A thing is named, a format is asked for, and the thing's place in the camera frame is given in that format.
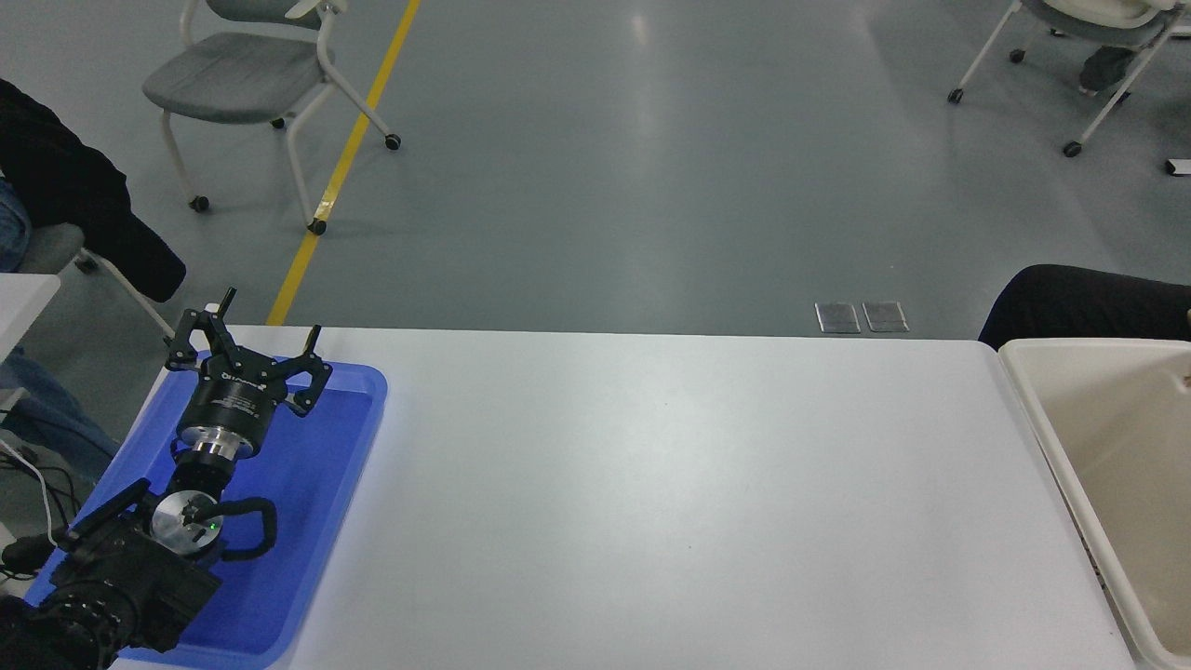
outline black jacket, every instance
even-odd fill
[[[124,174],[48,107],[0,79],[0,170],[35,227],[73,223],[83,245],[149,298],[169,299],[186,264],[132,213]]]

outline yellow floor line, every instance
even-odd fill
[[[368,96],[366,98],[368,106],[373,108],[376,108],[376,105],[380,102],[380,96],[385,92],[385,84],[388,83],[388,77],[393,74],[397,56],[401,52],[401,44],[405,43],[405,36],[410,32],[410,25],[413,23],[413,15],[418,13],[418,5],[420,4],[422,0],[410,0],[405,7],[401,23],[397,26],[393,42],[389,43],[388,51],[385,52],[385,60],[381,61],[380,69],[376,70],[376,77],[373,80],[372,88],[368,90]],[[351,163],[356,158],[356,151],[360,150],[360,144],[363,142],[368,125],[368,117],[361,113],[356,119],[356,125],[351,129],[348,143],[343,146],[343,152],[339,154],[339,162],[335,164],[331,180],[328,182],[326,189],[323,190],[323,198],[318,202],[318,211],[314,213],[317,218],[323,220],[331,219],[331,209],[335,207],[335,201],[339,198],[339,188],[343,187],[343,182],[348,179],[348,170],[351,169]],[[269,315],[264,319],[267,325],[281,325],[286,321],[289,307],[293,306],[294,296],[298,294],[298,287],[301,286],[301,280],[306,275],[310,259],[314,256],[318,239],[319,237],[312,232],[306,232],[306,237],[303,238],[301,245],[298,246],[298,252],[294,253],[293,262],[289,263],[289,271],[286,273],[286,278],[281,282],[278,298],[273,301],[273,308],[269,309]]]

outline silver metal joint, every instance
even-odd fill
[[[219,426],[191,426],[179,434],[182,443],[199,453],[216,455],[227,461],[236,461],[252,453],[252,445]]]
[[[219,537],[223,516],[193,522],[194,514],[216,505],[216,500],[202,491],[177,491],[166,496],[152,511],[149,526],[160,545],[179,556],[192,555],[210,545]]]

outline gray floor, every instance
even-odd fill
[[[236,284],[231,320],[261,323],[304,233],[282,136],[180,121],[213,209],[181,205],[139,93],[179,6],[13,5],[0,73],[107,152],[187,259],[162,313]],[[288,321],[804,337],[815,301],[893,299],[909,337],[969,339],[1030,263],[1191,283],[1191,182],[1160,171],[1191,156],[1191,43],[1068,159],[1098,107],[1074,89],[1090,44],[1011,65],[1018,19],[944,102],[1004,6],[428,0],[380,105],[405,145],[369,136]],[[335,48],[361,89],[403,10],[353,0]],[[307,126],[312,190],[354,118],[332,99]],[[27,347],[119,439],[162,347],[112,282],[63,278]]]

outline white table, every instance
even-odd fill
[[[61,284],[54,274],[0,273],[0,361],[25,337]]]
[[[328,327],[319,353],[389,400],[276,668],[1134,666],[983,345]]]

